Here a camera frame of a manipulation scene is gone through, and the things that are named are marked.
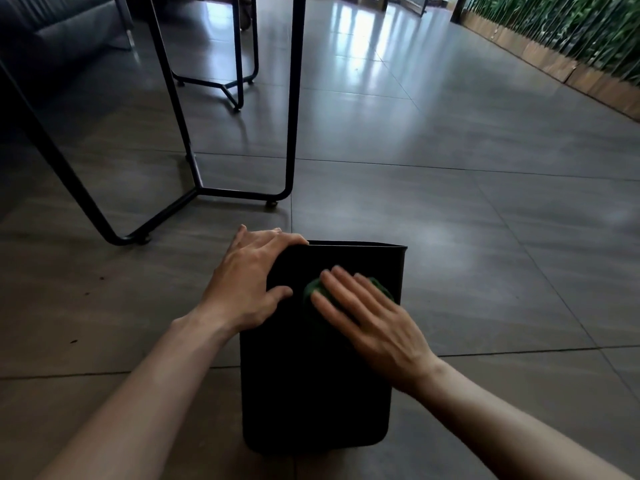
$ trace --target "black metal chair base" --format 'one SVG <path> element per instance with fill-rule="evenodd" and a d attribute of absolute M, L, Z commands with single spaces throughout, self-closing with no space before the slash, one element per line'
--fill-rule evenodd
<path fill-rule="evenodd" d="M 71 168 L 71 165 L 69 165 L 67 159 L 62 154 L 59 147 L 57 147 L 57 145 L 53 142 L 51 136 L 47 133 L 46 129 L 44 129 L 44 126 L 36 116 L 33 108 L 24 97 L 24 94 L 22 94 L 20 87 L 18 87 L 9 71 L 7 71 L 2 61 L 0 61 L 0 90 L 6 93 L 6 99 L 3 98 L 3 100 L 5 100 L 8 104 L 7 107 L 11 108 L 14 111 L 18 124 L 20 124 L 20 126 L 27 133 L 28 138 L 37 147 L 38 151 L 40 151 L 44 159 L 51 166 L 55 174 L 59 177 L 60 181 L 62 181 L 63 185 L 67 188 L 68 192 L 76 200 L 80 208 L 84 211 L 87 218 L 89 218 L 91 223 L 100 233 L 100 235 L 105 239 L 105 241 L 110 244 L 114 244 L 116 246 L 125 246 L 127 244 L 148 243 L 150 240 L 149 233 L 153 231 L 153 229 L 158 227 L 165 220 L 167 220 L 169 217 L 186 206 L 198 195 L 263 200 L 266 202 L 267 207 L 275 207 L 279 200 L 288 197 L 293 190 L 294 166 L 296 161 L 296 140 L 298 133 L 298 106 L 300 101 L 302 39 L 305 24 L 306 1 L 307 0 L 293 1 L 293 23 L 291 29 L 291 76 L 289 79 L 289 120 L 287 124 L 287 163 L 285 170 L 285 188 L 282 192 L 277 194 L 245 192 L 229 189 L 213 189 L 204 186 L 204 184 L 202 183 L 200 169 L 198 168 L 196 155 L 191 149 L 189 131 L 184 119 L 184 114 L 182 113 L 182 106 L 180 105 L 178 92 L 173 83 L 173 72 L 169 64 L 169 59 L 166 55 L 164 42 L 162 40 L 162 33 L 160 32 L 160 26 L 158 25 L 156 11 L 152 0 L 147 1 L 147 21 L 149 24 L 149 29 L 151 31 L 151 36 L 154 41 L 154 46 L 156 48 L 158 60 L 160 62 L 160 67 L 163 72 L 164 82 L 169 92 L 173 112 L 178 122 L 180 136 L 182 137 L 182 142 L 186 150 L 186 160 L 191 170 L 194 188 L 192 188 L 176 201 L 172 202 L 167 207 L 162 209 L 155 216 L 151 217 L 147 222 L 135 229 L 135 231 L 126 236 L 119 236 L 115 233 L 108 220 L 100 211 L 100 208 L 98 208 L 96 202 L 93 200 L 89 192 L 87 192 L 82 181 L 80 181 L 74 170 Z M 253 10 L 255 23 L 255 5 Z"/>
<path fill-rule="evenodd" d="M 260 69 L 259 56 L 258 56 L 258 24 L 257 24 L 257 7 L 256 0 L 251 0 L 251 20 L 253 25 L 253 72 L 251 75 L 243 77 L 242 74 L 242 46 L 240 41 L 240 0 L 231 0 L 231 7 L 233 12 L 234 21 L 234 47 L 236 51 L 236 80 L 222 84 L 220 82 L 213 82 L 210 80 L 197 79 L 195 77 L 186 77 L 178 75 L 171 71 L 172 77 L 177 81 L 178 87 L 183 87 L 185 84 L 196 84 L 198 86 L 206 86 L 208 88 L 220 89 L 227 99 L 231 102 L 236 111 L 240 111 L 244 106 L 244 83 L 252 84 L 253 80 L 258 75 Z M 237 100 L 229 92 L 229 89 L 237 86 Z"/>

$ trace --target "green plant wall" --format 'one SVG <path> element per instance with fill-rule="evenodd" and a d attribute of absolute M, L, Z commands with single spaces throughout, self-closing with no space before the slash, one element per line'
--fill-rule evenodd
<path fill-rule="evenodd" d="M 640 86 L 640 0 L 468 0 L 466 8 Z"/>

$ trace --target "gray sofa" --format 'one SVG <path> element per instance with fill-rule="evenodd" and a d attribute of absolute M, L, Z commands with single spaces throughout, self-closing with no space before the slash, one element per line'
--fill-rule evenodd
<path fill-rule="evenodd" d="M 0 58 L 16 79 L 33 80 L 132 26 L 125 0 L 0 0 Z"/>

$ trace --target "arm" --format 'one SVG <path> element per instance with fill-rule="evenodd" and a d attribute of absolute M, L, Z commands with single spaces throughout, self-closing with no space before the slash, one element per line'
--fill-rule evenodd
<path fill-rule="evenodd" d="M 373 370 L 420 401 L 500 479 L 629 480 L 555 429 L 471 382 L 433 352 L 406 311 L 336 266 L 322 281 L 357 324 L 315 292 L 318 311 Z"/>
<path fill-rule="evenodd" d="M 40 480 L 156 479 L 204 375 L 238 331 L 264 322 L 292 291 L 266 291 L 276 257 L 298 234 L 241 226 L 201 302 L 174 320 L 151 353 L 76 433 Z"/>

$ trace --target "hand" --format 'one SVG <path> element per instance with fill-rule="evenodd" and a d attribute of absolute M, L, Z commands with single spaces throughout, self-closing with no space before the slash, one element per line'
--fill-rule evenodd
<path fill-rule="evenodd" d="M 351 276 L 334 266 L 331 272 L 323 271 L 320 278 L 358 323 L 315 291 L 311 300 L 320 314 L 351 341 L 374 371 L 396 389 L 416 397 L 420 383 L 438 361 L 418 325 L 404 308 L 361 274 Z"/>
<path fill-rule="evenodd" d="M 219 326 L 226 339 L 263 323 L 281 300 L 293 294 L 288 286 L 267 291 L 267 274 L 279 254 L 294 244 L 308 242 L 280 228 L 249 232 L 240 226 L 190 315 Z"/>

